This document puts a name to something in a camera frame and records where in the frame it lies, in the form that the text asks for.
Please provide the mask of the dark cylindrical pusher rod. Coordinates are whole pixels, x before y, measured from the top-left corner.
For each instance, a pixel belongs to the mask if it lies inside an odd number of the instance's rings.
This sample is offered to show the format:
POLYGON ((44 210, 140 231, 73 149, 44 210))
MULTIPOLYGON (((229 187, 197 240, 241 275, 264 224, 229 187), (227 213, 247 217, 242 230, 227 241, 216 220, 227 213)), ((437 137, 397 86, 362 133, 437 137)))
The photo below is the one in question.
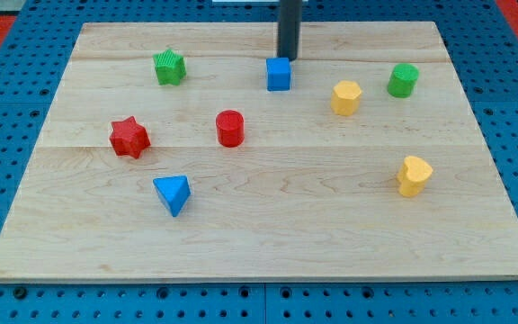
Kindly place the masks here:
POLYGON ((277 56, 294 61, 299 54, 302 0, 281 0, 277 25, 277 56))

